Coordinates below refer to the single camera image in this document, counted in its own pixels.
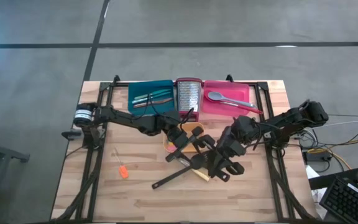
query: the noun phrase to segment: black keyboard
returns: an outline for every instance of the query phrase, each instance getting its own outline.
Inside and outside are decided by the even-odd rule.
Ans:
[[[320,205],[342,221],[358,224],[358,185],[337,177]]]

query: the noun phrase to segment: white spoon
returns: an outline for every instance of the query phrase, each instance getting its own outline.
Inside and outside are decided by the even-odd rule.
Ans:
[[[227,100],[227,101],[238,103],[238,104],[243,105],[243,106],[256,108],[256,106],[253,105],[252,103],[247,103],[247,102],[243,102],[243,101],[239,101],[239,100],[229,99],[229,98],[224,97],[224,95],[222,95],[219,92],[209,92],[208,93],[208,98],[211,99],[211,100],[216,100],[216,101]]]

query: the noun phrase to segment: wooden object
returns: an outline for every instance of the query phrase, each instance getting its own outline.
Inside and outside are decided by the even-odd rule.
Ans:
[[[286,112],[290,105],[284,82],[273,80],[268,81],[268,85],[274,114]],[[84,82],[80,103],[96,101],[98,89],[99,82]],[[127,111],[127,94],[126,87],[114,89],[112,105],[115,109]],[[250,102],[256,104],[252,88]],[[259,120],[255,113],[251,112],[248,116]],[[232,118],[201,112],[200,123],[205,127],[205,134],[217,139],[225,126],[232,123]],[[229,182],[224,183],[218,178],[206,182],[195,173],[187,172],[157,190],[152,190],[151,185],[154,182],[183,168],[179,161],[165,161],[168,152],[163,148],[161,135],[148,137],[135,129],[109,123],[106,137],[94,222],[277,220],[263,145],[258,146],[255,151],[248,150],[242,157],[233,158],[233,161],[240,162],[246,171],[243,175],[232,175]],[[81,143],[81,139],[72,141],[67,153],[78,148]],[[114,156],[113,146],[118,150],[120,159],[129,172],[129,177],[125,180],[118,173],[119,162]],[[78,193],[85,157],[86,149],[82,149],[66,159],[52,218],[62,214]],[[296,146],[287,147],[284,161],[291,191],[307,211],[317,215],[300,149]],[[280,193],[286,214],[284,196]],[[90,191],[85,200],[83,214],[87,213],[89,194]]]

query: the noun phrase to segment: metal grater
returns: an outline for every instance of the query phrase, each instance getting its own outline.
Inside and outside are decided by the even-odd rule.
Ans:
[[[198,121],[200,110],[202,80],[199,78],[179,78],[177,83],[178,111],[181,115],[194,108],[193,121]]]

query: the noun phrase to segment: concrete floor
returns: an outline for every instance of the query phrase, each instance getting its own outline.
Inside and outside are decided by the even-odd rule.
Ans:
[[[103,0],[0,0],[0,44],[92,43]],[[358,42],[358,0],[116,0],[101,42]],[[90,49],[0,49],[0,144],[12,162],[0,223],[48,220]],[[311,98],[358,115],[358,47],[99,49],[91,80],[282,79],[292,106]],[[357,121],[331,116],[329,123]],[[343,142],[358,123],[316,130]],[[358,144],[334,152],[358,167]],[[325,164],[313,164],[323,169]],[[325,172],[340,171],[336,162]]]

